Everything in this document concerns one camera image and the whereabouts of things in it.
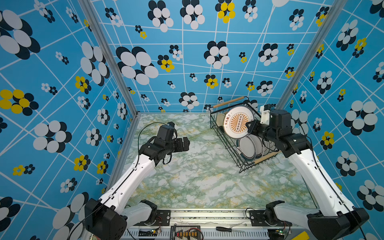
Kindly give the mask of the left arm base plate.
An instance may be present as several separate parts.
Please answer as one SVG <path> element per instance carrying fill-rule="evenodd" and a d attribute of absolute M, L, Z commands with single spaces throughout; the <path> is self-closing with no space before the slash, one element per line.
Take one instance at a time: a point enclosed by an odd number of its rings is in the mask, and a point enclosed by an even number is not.
<path fill-rule="evenodd" d="M 135 224 L 135 226 L 169 226 L 171 220 L 170 210 L 157 210 L 147 221 Z"/>

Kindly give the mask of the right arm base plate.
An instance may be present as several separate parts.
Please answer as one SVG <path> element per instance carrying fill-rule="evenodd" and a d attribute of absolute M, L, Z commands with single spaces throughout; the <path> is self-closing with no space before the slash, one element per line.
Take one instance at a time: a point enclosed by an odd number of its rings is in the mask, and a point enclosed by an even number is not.
<path fill-rule="evenodd" d="M 292 226 L 292 223 L 284 221 L 277 221 L 274 224 L 268 223 L 265 210 L 247 210 L 246 217 L 251 221 L 253 227 L 288 228 Z"/>

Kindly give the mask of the black wire dish rack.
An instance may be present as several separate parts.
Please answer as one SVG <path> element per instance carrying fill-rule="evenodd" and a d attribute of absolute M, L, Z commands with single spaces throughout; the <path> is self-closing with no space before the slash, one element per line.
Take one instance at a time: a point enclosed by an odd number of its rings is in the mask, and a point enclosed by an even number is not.
<path fill-rule="evenodd" d="M 210 108 L 213 129 L 242 173 L 278 154 L 275 144 L 248 133 L 246 123 L 260 120 L 258 103 L 239 97 Z"/>

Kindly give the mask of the orange sunburst plate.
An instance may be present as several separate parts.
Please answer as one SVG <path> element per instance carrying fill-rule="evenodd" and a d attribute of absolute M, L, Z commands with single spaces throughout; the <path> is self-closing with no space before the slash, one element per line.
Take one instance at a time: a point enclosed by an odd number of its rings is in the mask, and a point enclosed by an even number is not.
<path fill-rule="evenodd" d="M 232 139 L 241 139 L 248 135 L 247 123 L 255 119 L 254 112 L 246 106 L 230 109 L 223 121 L 225 133 Z"/>

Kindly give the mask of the green red rim plate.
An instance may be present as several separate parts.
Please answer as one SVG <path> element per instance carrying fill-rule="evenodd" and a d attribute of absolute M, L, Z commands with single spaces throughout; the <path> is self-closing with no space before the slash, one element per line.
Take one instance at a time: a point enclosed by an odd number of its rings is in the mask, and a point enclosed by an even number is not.
<path fill-rule="evenodd" d="M 264 144 L 258 136 L 253 136 L 253 141 L 256 149 L 256 159 L 259 159 L 264 155 Z"/>
<path fill-rule="evenodd" d="M 252 162 L 256 158 L 255 144 L 250 137 L 247 136 L 236 140 L 236 148 L 244 161 Z"/>

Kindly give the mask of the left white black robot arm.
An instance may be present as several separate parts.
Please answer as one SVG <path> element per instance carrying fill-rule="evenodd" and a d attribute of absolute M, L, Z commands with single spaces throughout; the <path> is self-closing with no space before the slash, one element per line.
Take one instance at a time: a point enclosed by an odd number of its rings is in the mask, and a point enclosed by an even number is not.
<path fill-rule="evenodd" d="M 120 179 L 98 200 L 89 199 L 85 205 L 85 218 L 81 221 L 83 227 L 101 240 L 119 240 L 126 229 L 139 223 L 155 222 L 156 204 L 142 200 L 128 209 L 125 206 L 149 173 L 165 162 L 166 156 L 187 152 L 189 146 L 188 138 L 178 138 L 173 122 L 161 125 L 157 135 L 139 148 L 133 164 Z"/>

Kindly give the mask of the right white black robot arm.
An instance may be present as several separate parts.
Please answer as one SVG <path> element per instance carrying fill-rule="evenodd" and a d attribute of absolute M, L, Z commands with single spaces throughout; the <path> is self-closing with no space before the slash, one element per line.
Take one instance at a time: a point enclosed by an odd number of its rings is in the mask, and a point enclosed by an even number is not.
<path fill-rule="evenodd" d="M 300 208 L 284 201 L 266 205 L 268 224 L 289 222 L 311 231 L 318 240 L 337 240 L 361 230 L 369 220 L 364 208 L 356 208 L 342 193 L 315 155 L 306 135 L 294 133 L 291 114 L 265 110 L 260 120 L 248 121 L 248 133 L 275 143 L 276 148 L 296 167 L 313 195 L 316 209 Z"/>

